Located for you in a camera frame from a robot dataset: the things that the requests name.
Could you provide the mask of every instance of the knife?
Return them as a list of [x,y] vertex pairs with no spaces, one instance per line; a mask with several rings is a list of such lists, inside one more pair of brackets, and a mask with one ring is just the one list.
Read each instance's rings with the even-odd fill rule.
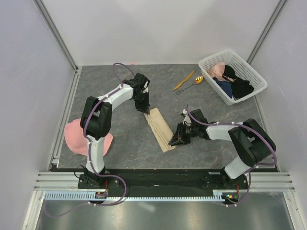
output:
[[190,77],[192,77],[192,75],[194,74],[194,71],[192,71],[181,83],[179,83],[173,90],[178,89],[183,83],[185,83],[187,80],[190,79]]

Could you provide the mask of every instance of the black wire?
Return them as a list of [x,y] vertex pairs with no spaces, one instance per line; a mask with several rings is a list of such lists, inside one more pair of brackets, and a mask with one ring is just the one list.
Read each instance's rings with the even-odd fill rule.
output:
[[75,177],[77,177],[78,179],[80,179],[80,177],[78,177],[78,176],[76,175],[76,171],[74,171],[73,174],[75,175]]

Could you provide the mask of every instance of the gray tabletop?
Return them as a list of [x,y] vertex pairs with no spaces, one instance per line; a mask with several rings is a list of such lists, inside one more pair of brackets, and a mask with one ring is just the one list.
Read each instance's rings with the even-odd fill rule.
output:
[[[182,122],[180,113],[187,103],[191,110],[201,109],[209,122],[240,122],[254,118],[260,123],[254,98],[228,106],[205,80],[177,95],[173,88],[192,70],[195,70],[194,75],[181,89],[201,75],[198,65],[135,65],[131,68],[151,80],[150,108],[160,110],[173,132],[177,123]],[[119,66],[117,70],[123,79],[133,78],[123,67]],[[112,66],[83,67],[69,122],[81,118],[87,97],[104,95],[117,86]],[[163,153],[144,115],[136,111],[134,101],[126,101],[113,111],[110,133],[114,139],[104,158],[107,168],[222,168],[237,156],[230,141],[200,138],[192,138],[191,144]],[[64,141],[59,168],[85,164],[86,157],[71,152]]]

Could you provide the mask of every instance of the reflective metal surface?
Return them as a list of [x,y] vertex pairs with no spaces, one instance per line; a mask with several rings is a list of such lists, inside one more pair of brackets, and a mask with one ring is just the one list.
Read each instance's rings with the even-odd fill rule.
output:
[[[51,215],[84,201],[44,201]],[[250,193],[238,207],[209,202],[133,202],[113,207],[85,206],[51,219],[37,230],[293,230],[282,193]]]

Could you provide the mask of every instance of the gray floor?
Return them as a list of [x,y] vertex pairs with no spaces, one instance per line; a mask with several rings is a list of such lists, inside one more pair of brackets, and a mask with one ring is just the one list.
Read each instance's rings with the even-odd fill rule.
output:
[[[44,201],[59,215],[84,201]],[[293,230],[282,193],[249,193],[238,207],[212,202],[137,202],[110,207],[85,206],[61,218],[41,212],[44,230]]]
[[[123,67],[117,69],[123,79],[132,78]],[[209,122],[239,122],[248,118],[260,122],[254,98],[228,106],[205,80],[176,95],[173,88],[192,70],[195,70],[194,75],[181,88],[201,75],[198,65],[136,65],[132,69],[151,80],[150,106],[160,110],[173,132],[182,121],[180,113],[187,103],[191,110],[200,108]],[[69,121],[81,117],[87,97],[101,96],[117,86],[111,66],[83,67]],[[222,168],[237,155],[229,141],[200,138],[193,138],[190,145],[162,153],[144,115],[135,110],[133,101],[126,101],[114,110],[110,132],[114,140],[105,156],[107,168]],[[64,141],[59,168],[85,164],[86,157],[72,153]]]

